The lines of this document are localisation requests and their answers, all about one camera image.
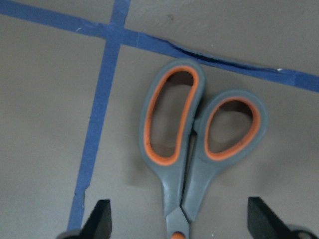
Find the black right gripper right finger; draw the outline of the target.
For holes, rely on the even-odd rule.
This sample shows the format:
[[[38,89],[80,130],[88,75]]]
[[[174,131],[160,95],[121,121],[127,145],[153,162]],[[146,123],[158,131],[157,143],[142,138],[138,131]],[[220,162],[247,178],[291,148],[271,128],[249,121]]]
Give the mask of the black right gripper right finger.
[[[317,239],[301,226],[285,224],[260,197],[249,197],[247,228],[254,239]]]

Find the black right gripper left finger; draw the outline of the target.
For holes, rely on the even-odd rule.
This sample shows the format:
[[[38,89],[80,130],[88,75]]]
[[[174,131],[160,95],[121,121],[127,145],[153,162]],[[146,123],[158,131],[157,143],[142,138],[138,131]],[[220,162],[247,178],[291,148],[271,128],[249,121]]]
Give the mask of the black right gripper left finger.
[[[109,239],[111,237],[111,202],[99,200],[83,228],[61,233],[58,239]]]

